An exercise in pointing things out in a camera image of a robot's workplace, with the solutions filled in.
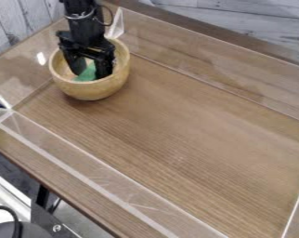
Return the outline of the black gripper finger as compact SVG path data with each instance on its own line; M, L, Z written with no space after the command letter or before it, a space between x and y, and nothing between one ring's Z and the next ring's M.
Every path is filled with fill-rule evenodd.
M111 59L100 58L95 60L96 78L101 79L113 73L113 61Z
M83 54L85 53L85 49L64 48L61 51L72 73L75 75L80 75L83 71L87 69L87 62L83 56Z

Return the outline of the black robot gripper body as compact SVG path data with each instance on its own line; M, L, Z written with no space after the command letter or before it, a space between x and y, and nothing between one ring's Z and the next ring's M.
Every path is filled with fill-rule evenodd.
M80 13L67 13L69 30L57 31L60 49L84 48L84 58L96 60L111 59L115 62L115 45L105 39L105 27L103 12L91 8Z

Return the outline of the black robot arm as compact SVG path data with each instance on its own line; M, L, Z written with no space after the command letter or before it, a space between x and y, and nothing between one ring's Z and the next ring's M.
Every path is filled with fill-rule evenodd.
M96 0L60 0L69 30L57 31L59 46L76 76L85 74L87 60L95 64L91 80L105 78L115 69L115 44L105 38L104 6Z

